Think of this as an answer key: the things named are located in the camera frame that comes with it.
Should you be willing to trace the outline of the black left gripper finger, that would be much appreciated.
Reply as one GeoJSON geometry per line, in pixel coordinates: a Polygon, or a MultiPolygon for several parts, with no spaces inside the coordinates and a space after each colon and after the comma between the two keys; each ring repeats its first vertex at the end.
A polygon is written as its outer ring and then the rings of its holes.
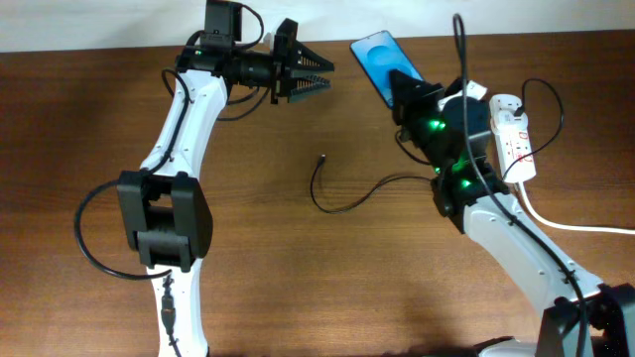
{"type": "Polygon", "coordinates": [[[296,78],[288,95],[289,103],[296,103],[331,89],[329,79],[318,75],[296,78]]]}
{"type": "Polygon", "coordinates": [[[292,65],[298,70],[308,70],[312,72],[334,71],[334,64],[331,61],[316,54],[300,42],[294,43],[292,52],[292,65]]]}

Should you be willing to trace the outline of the blue Galaxy smartphone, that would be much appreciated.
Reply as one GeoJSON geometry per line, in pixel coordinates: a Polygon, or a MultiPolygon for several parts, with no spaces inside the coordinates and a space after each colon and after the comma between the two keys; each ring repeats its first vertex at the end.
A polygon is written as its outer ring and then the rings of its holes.
{"type": "Polygon", "coordinates": [[[387,30],[357,40],[351,43],[349,48],[389,109],[393,108],[389,79],[391,70],[397,69],[412,78],[423,79],[401,46],[387,30]]]}

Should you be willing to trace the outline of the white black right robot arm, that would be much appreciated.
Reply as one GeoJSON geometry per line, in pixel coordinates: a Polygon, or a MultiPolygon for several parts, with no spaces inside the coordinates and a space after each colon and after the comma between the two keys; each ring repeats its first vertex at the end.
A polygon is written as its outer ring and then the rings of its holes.
{"type": "Polygon", "coordinates": [[[569,257],[528,217],[487,162],[491,137],[502,166],[528,148],[521,99],[499,94],[485,101],[475,94],[475,83],[447,96],[441,85],[397,69],[388,78],[395,123],[438,174],[432,188],[440,215],[499,263],[542,319],[534,343],[500,337],[464,354],[633,355],[633,286],[609,286],[569,257]]]}

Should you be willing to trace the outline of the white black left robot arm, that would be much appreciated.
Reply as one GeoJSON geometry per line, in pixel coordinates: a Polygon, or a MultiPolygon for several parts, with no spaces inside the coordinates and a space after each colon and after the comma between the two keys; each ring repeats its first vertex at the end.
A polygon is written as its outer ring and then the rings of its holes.
{"type": "Polygon", "coordinates": [[[188,44],[169,73],[173,101],[162,132],[137,171],[124,171],[117,194],[130,248],[146,267],[160,328],[162,356],[207,356],[200,271],[213,218],[199,181],[212,129],[234,85],[260,87],[273,102],[297,102],[330,88],[334,65],[298,41],[286,19],[267,53],[241,50],[227,35],[206,28],[188,44]]]}

